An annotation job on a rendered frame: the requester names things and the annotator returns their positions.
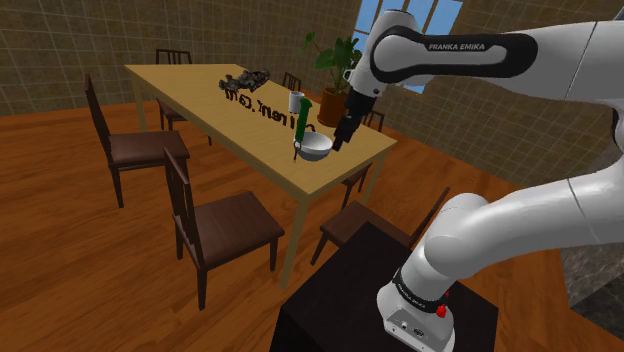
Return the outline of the green plant in brown pot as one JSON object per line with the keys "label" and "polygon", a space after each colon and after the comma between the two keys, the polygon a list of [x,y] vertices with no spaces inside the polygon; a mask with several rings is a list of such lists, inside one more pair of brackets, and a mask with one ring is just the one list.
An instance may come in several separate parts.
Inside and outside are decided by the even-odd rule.
{"label": "green plant in brown pot", "polygon": [[305,44],[298,52],[298,56],[308,47],[313,46],[318,51],[314,62],[315,70],[328,70],[332,77],[333,86],[323,89],[317,120],[327,127],[335,128],[340,118],[345,114],[345,101],[350,84],[343,77],[348,70],[354,69],[362,57],[362,52],[355,47],[358,39],[338,37],[332,48],[320,50],[315,42],[315,33],[309,32],[305,37]]}

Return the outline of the white bowl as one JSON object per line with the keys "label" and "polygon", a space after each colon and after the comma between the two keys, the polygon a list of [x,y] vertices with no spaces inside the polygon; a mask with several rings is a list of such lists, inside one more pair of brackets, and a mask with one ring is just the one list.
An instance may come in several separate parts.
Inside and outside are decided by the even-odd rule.
{"label": "white bowl", "polygon": [[306,131],[301,142],[294,140],[297,155],[307,161],[319,161],[332,150],[333,141],[320,133]]}

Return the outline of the black letter-shaped decoration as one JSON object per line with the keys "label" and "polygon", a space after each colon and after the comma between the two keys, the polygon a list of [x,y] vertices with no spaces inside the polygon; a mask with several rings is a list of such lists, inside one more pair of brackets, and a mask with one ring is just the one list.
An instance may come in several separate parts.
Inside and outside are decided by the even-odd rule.
{"label": "black letter-shaped decoration", "polygon": [[270,106],[262,103],[260,100],[254,100],[250,96],[237,91],[225,89],[224,93],[226,99],[239,103],[243,108],[251,112],[258,113],[270,120],[277,121],[290,129],[295,129],[297,127],[297,118],[293,114],[285,114],[278,110],[274,110]]}

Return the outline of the dark grey figure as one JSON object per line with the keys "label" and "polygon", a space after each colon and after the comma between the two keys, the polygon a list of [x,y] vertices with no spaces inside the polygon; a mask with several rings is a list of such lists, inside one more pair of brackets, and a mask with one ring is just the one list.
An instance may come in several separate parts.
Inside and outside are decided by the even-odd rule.
{"label": "dark grey figure", "polygon": [[264,85],[269,78],[270,72],[268,70],[253,72],[244,70],[236,79],[234,79],[232,75],[227,74],[226,79],[220,80],[218,86],[222,90],[233,92],[238,92],[240,89],[248,89],[250,92],[254,92]]}

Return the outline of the light wooden dining table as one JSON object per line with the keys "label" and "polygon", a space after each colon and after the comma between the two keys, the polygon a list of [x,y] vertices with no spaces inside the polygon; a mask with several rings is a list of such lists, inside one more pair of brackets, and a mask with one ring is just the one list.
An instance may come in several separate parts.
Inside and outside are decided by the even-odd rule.
{"label": "light wooden dining table", "polygon": [[280,113],[288,112],[289,90],[267,82],[241,104],[225,96],[218,82],[237,76],[236,64],[128,65],[142,131],[147,130],[142,91],[158,98],[193,125],[211,136],[254,170],[297,201],[296,214],[282,268],[280,287],[286,288],[296,256],[308,205],[346,177],[370,163],[366,203],[388,152],[396,141],[369,127],[360,127],[338,152],[316,162],[294,161],[294,130],[261,114],[259,103]]}

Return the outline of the dark robot stand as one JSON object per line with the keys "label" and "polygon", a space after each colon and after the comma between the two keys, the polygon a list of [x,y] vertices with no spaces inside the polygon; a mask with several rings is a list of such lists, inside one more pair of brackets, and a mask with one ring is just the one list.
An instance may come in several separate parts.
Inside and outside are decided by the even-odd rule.
{"label": "dark robot stand", "polygon": [[410,253],[363,225],[281,306],[269,352],[415,352],[385,332],[376,304]]}

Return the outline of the green-handled kitchen tool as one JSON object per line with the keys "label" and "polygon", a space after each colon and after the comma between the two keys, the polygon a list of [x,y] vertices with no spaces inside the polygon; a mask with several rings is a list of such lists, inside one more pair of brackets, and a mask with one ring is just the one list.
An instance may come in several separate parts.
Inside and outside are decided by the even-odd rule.
{"label": "green-handled kitchen tool", "polygon": [[293,161],[296,161],[297,159],[297,155],[298,152],[301,149],[301,145],[304,139],[304,135],[305,135],[305,129],[307,126],[307,119],[308,119],[308,114],[309,114],[309,110],[312,106],[312,103],[305,97],[302,97],[299,100],[299,117],[297,119],[297,124],[296,124],[296,129],[295,129],[295,135],[294,135],[294,141],[293,141],[293,146],[294,146],[294,150],[295,150],[295,154],[293,157]]}

